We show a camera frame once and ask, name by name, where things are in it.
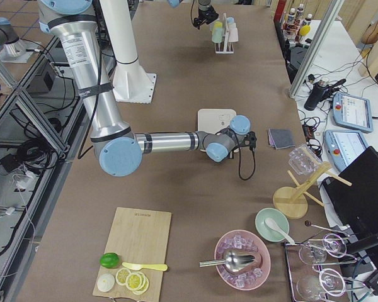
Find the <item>white ceramic spoon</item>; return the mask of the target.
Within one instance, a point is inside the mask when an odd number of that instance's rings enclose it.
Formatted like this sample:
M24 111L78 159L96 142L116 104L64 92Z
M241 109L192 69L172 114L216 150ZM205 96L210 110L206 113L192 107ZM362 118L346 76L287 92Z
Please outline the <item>white ceramic spoon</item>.
M292 245L295 245L294 239L290 235L288 235L287 233L285 233L279 227L279 225L277 224L277 222L273 218L266 218L265 219L265 225L268 226L269 228L271 228L272 230L280 233L284 237L284 239L286 239L288 241L288 243L290 243Z

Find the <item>cream rabbit tray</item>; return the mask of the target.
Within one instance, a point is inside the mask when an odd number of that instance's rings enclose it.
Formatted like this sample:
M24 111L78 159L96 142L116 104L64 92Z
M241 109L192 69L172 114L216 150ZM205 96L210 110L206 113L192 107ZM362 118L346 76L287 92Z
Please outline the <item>cream rabbit tray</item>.
M197 131L209 133L212 136L210 142L215 142L214 135L219 136L235 116L233 109L200 109L197 113Z

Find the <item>lemon slices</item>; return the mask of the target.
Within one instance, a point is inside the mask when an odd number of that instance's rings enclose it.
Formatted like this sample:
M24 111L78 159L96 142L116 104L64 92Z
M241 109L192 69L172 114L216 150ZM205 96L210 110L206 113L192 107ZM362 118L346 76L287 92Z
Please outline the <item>lemon slices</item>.
M141 295L149 289L149 280L142 272L121 268L115 274L118 285L125 286L133 294Z

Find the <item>green cup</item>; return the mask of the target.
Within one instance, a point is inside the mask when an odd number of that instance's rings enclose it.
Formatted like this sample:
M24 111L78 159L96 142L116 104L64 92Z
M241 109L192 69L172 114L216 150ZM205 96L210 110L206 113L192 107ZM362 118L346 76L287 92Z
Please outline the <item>green cup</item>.
M212 30L212 42L221 43L223 41L223 28L214 27Z

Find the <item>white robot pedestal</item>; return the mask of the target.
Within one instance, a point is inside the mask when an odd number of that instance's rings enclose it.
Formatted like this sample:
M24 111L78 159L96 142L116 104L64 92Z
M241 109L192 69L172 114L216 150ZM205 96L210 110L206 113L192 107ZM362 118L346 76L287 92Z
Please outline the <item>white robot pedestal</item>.
M139 63L127 1L100 1L117 66L113 92L117 101L149 104L156 74L148 74Z

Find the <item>metal ice scoop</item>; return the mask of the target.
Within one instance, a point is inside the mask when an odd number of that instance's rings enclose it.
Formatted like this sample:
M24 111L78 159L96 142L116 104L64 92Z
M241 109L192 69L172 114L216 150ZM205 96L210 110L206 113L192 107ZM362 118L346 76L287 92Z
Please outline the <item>metal ice scoop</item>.
M228 273L240 274L251 264L259 264L260 259L261 257L255 253L227 249L224 251L222 259L200 261L199 267L224 266Z

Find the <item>wooden cutting board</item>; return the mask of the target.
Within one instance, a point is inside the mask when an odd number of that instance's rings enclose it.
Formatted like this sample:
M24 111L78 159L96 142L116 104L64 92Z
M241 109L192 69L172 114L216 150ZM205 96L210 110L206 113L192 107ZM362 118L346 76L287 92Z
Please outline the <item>wooden cutting board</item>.
M105 252L118 254L122 262L135 264L163 264L166 259L171 213L118 207L106 243ZM135 295L125 286L115 284L102 293L94 286L93 296L159 301L163 273L141 270L149 279L149 289Z

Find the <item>pink cup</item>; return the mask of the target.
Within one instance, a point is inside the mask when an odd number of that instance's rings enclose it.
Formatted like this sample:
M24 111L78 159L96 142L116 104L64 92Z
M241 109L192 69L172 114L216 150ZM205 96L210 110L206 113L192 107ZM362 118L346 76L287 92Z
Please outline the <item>pink cup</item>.
M231 28L229 30L228 42L229 43L236 43L238 41L239 41L238 29L237 28Z

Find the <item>green bowl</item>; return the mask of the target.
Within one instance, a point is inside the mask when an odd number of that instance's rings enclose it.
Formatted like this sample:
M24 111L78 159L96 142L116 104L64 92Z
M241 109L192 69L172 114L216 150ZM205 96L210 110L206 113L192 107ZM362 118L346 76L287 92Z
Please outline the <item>green bowl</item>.
M255 217L255 227L258 233L269 242L281 242L285 239L283 235L275 230L272 230L265 225L265 219L272 218L276 221L278 226L286 233L289 233L289 222L287 217L275 208L263 208L259 210Z

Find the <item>black glass rack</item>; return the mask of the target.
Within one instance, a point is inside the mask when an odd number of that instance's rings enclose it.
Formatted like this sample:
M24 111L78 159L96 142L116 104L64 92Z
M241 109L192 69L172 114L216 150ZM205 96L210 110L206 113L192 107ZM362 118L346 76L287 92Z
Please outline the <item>black glass rack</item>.
M365 289L364 282L341 274L340 266L356 264L347 251L347 234L328 230L301 243L285 243L285 261L293 301L339 301L346 294Z

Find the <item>wooden cup stand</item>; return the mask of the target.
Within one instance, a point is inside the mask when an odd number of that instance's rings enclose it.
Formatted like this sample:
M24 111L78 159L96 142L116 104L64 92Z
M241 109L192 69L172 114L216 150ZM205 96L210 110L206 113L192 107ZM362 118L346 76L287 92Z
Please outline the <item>wooden cup stand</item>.
M323 162L318 165L318 168L312 172L309 178L302 184L298 182L291 171L287 171L288 175L293 180L295 187L285 186L277 189L273 194L274 207L290 219L299 219L306 215L308 211L306 197L309 197L324 208L324 203L321 200L307 192L322 174L327 174L347 186L352 186L350 181L330 172L330 169L331 164L329 162Z

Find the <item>lower teach pendant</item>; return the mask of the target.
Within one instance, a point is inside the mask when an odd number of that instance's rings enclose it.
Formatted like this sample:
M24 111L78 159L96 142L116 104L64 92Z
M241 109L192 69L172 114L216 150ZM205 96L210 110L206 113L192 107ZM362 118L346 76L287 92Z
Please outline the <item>lower teach pendant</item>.
M324 142L339 172L346 169L369 146L363 133L358 130L326 130Z

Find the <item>white cup rack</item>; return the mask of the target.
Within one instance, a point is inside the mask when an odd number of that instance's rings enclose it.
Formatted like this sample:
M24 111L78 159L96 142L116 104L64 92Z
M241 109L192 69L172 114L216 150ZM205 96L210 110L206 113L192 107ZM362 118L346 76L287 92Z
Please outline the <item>white cup rack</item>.
M228 25L226 18L227 17L232 17L232 16L227 16L227 14L223 14L222 21L222 28L223 28L223 41L221 43L213 43L214 44L214 49L216 54L233 54L234 53L234 44L235 43L229 43L228 42L228 37L229 37L229 30L231 28L237 28L236 22L233 24Z

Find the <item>grey folded cloth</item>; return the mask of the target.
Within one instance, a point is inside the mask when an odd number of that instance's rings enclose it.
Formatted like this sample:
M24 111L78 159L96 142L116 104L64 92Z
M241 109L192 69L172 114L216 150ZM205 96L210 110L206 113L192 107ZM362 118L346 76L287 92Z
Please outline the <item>grey folded cloth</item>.
M288 129L269 128L267 133L269 145L277 150L295 146L292 132Z

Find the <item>black laptop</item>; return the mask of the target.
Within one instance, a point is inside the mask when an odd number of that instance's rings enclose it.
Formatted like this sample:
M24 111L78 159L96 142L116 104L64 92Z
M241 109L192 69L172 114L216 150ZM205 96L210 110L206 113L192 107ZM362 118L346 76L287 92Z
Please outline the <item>black laptop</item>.
M331 226L350 226L360 234L378 233L378 152L368 147L341 173L348 186L333 177L323 180L329 198Z

